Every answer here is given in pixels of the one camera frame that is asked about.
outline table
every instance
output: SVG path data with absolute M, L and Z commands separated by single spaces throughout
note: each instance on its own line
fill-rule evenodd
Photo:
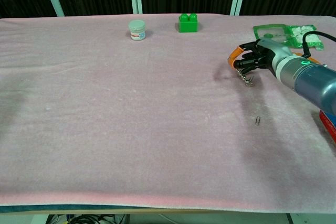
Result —
M 248 88 L 226 63 L 255 25 L 333 34 L 335 18 L 198 19 L 194 34 L 178 14 L 0 19 L 0 205 L 335 213 L 318 109 L 266 70 Z M 312 55 L 335 69 L 322 40 Z

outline jar lid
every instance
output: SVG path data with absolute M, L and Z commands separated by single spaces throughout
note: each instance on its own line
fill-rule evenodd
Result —
M 128 24 L 128 28 L 133 31 L 143 30 L 145 28 L 145 22 L 140 19 L 132 20 Z

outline robotic arm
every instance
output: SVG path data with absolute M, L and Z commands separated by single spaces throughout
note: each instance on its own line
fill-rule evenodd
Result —
M 271 39 L 262 38 L 242 44 L 235 49 L 228 63 L 238 70 L 239 75 L 250 84 L 245 74 L 251 70 L 268 69 L 284 85 L 293 89 L 322 111 L 336 115 L 336 71 L 310 58 L 306 36 L 317 34 L 336 42 L 336 38 L 318 31 L 310 31 L 302 38 L 303 55 Z M 243 59 L 236 58 L 244 51 Z

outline gray robot arm cylinder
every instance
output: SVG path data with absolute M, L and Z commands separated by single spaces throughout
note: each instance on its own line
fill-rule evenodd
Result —
M 322 111 L 336 115 L 336 71 L 299 56 L 276 63 L 276 77 Z

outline plastic bag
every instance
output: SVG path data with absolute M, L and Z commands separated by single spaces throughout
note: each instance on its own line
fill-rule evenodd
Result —
M 253 30 L 257 39 L 270 38 L 288 47 L 301 48 L 303 35 L 308 31 L 315 31 L 316 27 L 314 25 L 288 26 L 284 24 L 268 24 L 254 26 Z M 317 50 L 324 49 L 322 41 L 315 34 L 308 35 L 306 42 L 309 47 L 315 47 Z

